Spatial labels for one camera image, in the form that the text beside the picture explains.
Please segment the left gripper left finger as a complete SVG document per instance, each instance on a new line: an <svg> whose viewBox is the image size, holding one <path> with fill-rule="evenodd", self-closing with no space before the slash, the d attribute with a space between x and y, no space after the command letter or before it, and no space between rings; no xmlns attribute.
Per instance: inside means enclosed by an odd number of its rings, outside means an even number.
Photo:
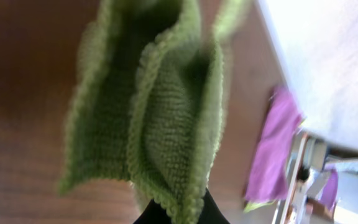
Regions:
<svg viewBox="0 0 358 224"><path fill-rule="evenodd" d="M151 200L133 224L171 224L171 218L160 204Z"/></svg>

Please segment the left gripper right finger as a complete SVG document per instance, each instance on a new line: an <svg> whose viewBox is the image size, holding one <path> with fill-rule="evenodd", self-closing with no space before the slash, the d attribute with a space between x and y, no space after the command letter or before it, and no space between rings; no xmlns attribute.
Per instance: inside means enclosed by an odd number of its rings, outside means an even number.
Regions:
<svg viewBox="0 0 358 224"><path fill-rule="evenodd" d="M229 224L208 189L206 189L203 202L204 207L199 217L199 224Z"/></svg>

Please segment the green microfiber cloth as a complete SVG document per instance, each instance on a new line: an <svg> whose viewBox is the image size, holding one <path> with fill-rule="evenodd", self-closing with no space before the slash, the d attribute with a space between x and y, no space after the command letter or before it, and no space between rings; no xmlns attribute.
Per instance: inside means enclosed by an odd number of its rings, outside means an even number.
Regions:
<svg viewBox="0 0 358 224"><path fill-rule="evenodd" d="M223 1L203 37L198 1L101 1L78 51L60 193L124 180L171 223L197 223L226 119L226 47L249 6Z"/></svg>

